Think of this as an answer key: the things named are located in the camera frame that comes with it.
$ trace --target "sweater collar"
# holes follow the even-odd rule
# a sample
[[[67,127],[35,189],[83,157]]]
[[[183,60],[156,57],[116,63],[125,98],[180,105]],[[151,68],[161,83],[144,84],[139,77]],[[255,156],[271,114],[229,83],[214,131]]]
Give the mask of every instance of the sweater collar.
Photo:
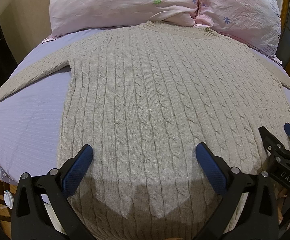
[[[157,21],[151,22],[147,21],[146,23],[141,24],[146,29],[150,29],[156,32],[176,34],[179,36],[200,38],[200,39],[214,39],[218,36],[218,33],[210,28],[202,27],[186,27],[174,25],[168,22]]]

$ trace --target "cable knit sweater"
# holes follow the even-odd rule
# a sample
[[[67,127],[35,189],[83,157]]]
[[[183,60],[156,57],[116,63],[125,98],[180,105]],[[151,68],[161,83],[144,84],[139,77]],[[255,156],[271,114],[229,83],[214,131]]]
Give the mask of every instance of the cable knit sweater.
[[[57,162],[94,148],[70,203],[98,239],[197,234],[220,200],[195,158],[200,142],[252,174],[266,168],[258,127],[290,148],[280,81],[246,45],[210,29],[147,22],[104,31],[23,70],[0,100],[66,65]]]

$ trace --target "pink pillowcase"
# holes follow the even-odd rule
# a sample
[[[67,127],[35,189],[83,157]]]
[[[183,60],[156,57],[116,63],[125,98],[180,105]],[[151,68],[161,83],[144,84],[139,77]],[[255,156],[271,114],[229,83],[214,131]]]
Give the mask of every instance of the pink pillowcase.
[[[276,0],[199,0],[195,23],[273,58],[281,34]]]
[[[85,28],[168,21],[195,26],[198,0],[50,0],[52,38]]]

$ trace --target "bedding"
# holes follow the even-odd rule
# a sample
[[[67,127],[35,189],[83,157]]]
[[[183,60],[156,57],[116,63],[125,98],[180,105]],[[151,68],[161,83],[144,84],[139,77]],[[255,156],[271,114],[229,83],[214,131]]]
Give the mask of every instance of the bedding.
[[[101,31],[78,31],[39,44],[18,65],[11,77],[50,53]],[[253,49],[251,51],[287,75],[282,66]],[[56,166],[58,131],[70,78],[68,67],[0,102],[0,166],[13,180],[19,181],[26,171],[38,176]],[[285,87],[283,90],[290,103],[290,90]],[[36,106],[34,109],[37,110],[29,111],[32,106]]]
[[[50,0],[53,38],[85,28],[169,21],[194,26],[198,0]]]
[[[73,75],[58,166],[93,145],[71,204],[99,239],[190,239],[217,204],[193,155],[201,141],[254,173],[266,159],[259,126],[290,148],[279,80],[247,46],[211,30],[148,22],[104,31],[21,71],[0,100],[60,64]]]
[[[276,0],[199,0],[195,23],[273,58],[281,34]]]

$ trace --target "bed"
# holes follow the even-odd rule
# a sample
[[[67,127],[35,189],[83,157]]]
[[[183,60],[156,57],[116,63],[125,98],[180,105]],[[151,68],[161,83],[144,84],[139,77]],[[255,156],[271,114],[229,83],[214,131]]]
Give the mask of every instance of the bed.
[[[11,77],[50,53],[102,31],[82,30],[39,44]],[[281,65],[251,50],[287,75]],[[70,79],[70,69],[63,68],[0,102],[0,166],[14,181],[19,181],[24,172],[37,176],[56,166],[59,126]],[[290,103],[290,90],[283,89]]]

